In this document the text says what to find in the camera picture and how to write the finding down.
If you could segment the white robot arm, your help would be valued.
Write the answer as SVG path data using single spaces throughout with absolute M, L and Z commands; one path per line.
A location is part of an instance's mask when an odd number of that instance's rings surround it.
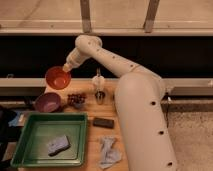
M 177 171 L 178 165 L 161 108 L 163 79 L 144 66 L 102 47 L 97 36 L 80 35 L 66 58 L 67 72 L 93 58 L 119 78 L 117 110 L 129 171 Z

